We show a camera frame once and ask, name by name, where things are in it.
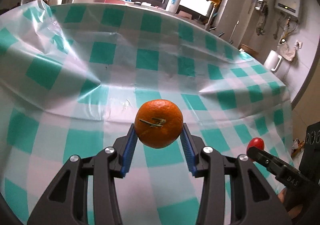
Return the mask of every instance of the red fruit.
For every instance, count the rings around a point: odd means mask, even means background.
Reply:
[[[256,148],[259,148],[260,150],[264,150],[264,142],[262,138],[253,138],[247,146],[247,152],[248,152],[248,149],[251,147],[256,147]]]

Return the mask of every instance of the mandarin orange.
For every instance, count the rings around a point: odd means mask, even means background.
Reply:
[[[152,148],[164,148],[181,134],[183,116],[173,102],[155,99],[144,103],[136,115],[134,128],[139,140]]]

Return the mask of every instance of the human hand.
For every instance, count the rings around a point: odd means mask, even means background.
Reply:
[[[279,194],[278,194],[278,198],[280,200],[281,203],[284,203],[284,197],[285,194],[287,193],[287,188],[284,188]],[[302,205],[298,205],[295,206],[294,208],[292,208],[290,211],[288,211],[288,214],[290,216],[291,219],[294,219],[295,217],[297,217],[301,210],[302,210]]]

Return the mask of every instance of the wall socket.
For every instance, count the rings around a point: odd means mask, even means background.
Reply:
[[[296,41],[296,46],[301,49],[303,45],[303,42],[300,42],[299,40]]]

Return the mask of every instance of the screw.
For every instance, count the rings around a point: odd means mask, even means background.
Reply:
[[[77,155],[73,155],[73,156],[70,157],[70,161],[71,162],[76,162],[78,160],[79,160],[79,156],[77,156]]]
[[[113,147],[108,147],[108,148],[106,148],[104,151],[105,151],[107,154],[112,154],[112,153],[115,151],[115,149],[114,149]]]
[[[211,153],[211,152],[213,151],[213,148],[212,148],[212,147],[204,147],[204,148],[203,148],[203,151],[204,151],[205,153]]]
[[[245,161],[248,161],[249,158],[247,155],[242,154],[242,155],[239,155],[239,159],[245,162]]]

